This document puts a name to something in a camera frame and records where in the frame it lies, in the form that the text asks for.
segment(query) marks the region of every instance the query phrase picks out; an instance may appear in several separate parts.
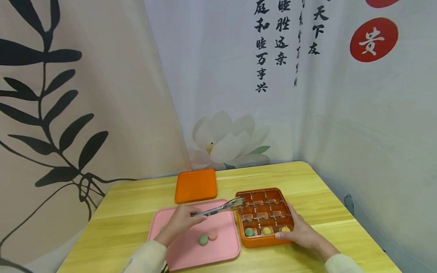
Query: red circular stamp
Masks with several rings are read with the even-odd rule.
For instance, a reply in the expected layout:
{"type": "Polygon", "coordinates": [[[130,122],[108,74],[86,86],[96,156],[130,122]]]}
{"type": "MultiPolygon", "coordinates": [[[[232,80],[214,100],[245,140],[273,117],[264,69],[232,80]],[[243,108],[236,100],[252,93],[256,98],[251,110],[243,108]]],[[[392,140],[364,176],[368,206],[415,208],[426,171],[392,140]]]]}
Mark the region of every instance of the red circular stamp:
{"type": "Polygon", "coordinates": [[[387,18],[362,24],[350,40],[350,54],[360,62],[373,62],[387,55],[398,41],[398,27],[387,18]]]}
{"type": "Polygon", "coordinates": [[[366,0],[367,4],[371,7],[375,8],[381,8],[381,7],[388,7],[393,5],[399,0],[366,0]]]}

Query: fabric backdrop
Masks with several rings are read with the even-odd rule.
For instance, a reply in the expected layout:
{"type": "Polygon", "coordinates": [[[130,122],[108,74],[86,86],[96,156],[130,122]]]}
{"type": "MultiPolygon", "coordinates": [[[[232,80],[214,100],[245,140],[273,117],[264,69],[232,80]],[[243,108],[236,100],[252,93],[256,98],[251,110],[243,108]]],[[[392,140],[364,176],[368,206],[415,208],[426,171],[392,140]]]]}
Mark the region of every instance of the fabric backdrop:
{"type": "Polygon", "coordinates": [[[436,1],[144,3],[194,168],[308,162],[401,270],[437,272],[436,1]]]}
{"type": "Polygon", "coordinates": [[[191,168],[142,2],[57,3],[0,1],[0,272],[55,272],[113,183],[191,168]]]}

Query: tongs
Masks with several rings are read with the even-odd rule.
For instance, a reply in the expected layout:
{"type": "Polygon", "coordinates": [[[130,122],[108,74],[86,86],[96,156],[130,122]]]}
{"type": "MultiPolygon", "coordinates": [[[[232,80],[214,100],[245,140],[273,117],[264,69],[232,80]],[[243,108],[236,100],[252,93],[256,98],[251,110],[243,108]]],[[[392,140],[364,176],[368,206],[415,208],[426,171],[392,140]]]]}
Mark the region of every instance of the tongs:
{"type": "Polygon", "coordinates": [[[219,207],[215,207],[213,209],[203,211],[203,212],[192,213],[191,216],[192,217],[198,216],[198,215],[211,216],[211,215],[217,214],[219,212],[235,211],[235,210],[241,209],[242,207],[245,207],[245,206],[246,206],[246,199],[243,196],[238,196],[238,197],[235,197],[234,199],[224,203],[223,205],[221,205],[219,207]]]}

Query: person's left hand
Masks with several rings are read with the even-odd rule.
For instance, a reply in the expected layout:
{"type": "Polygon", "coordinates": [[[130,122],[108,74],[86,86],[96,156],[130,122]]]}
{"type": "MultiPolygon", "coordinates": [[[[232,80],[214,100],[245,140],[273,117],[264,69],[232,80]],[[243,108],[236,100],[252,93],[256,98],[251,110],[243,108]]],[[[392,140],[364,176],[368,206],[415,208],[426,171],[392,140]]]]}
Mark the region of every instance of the person's left hand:
{"type": "Polygon", "coordinates": [[[199,208],[187,205],[177,206],[164,230],[155,237],[155,241],[168,247],[179,234],[186,232],[192,226],[200,224],[208,218],[204,215],[191,217],[191,213],[201,211],[199,208]]]}

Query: orange container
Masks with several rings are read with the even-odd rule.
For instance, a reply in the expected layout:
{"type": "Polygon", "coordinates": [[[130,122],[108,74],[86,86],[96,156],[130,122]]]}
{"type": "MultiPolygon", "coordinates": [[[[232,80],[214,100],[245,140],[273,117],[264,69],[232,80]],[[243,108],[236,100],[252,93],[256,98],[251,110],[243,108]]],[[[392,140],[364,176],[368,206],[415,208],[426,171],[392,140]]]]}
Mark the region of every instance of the orange container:
{"type": "Polygon", "coordinates": [[[288,227],[290,230],[295,227],[285,198],[278,188],[240,191],[235,196],[246,198],[246,207],[237,211],[241,242],[245,248],[290,243],[286,240],[278,240],[274,236],[283,227],[288,227]],[[244,234],[246,228],[251,228],[254,235],[246,236],[244,234]],[[271,234],[264,234],[263,230],[270,230],[271,234]]]}
{"type": "Polygon", "coordinates": [[[213,199],[217,196],[214,169],[181,172],[177,176],[174,202],[176,204],[213,199]]]}

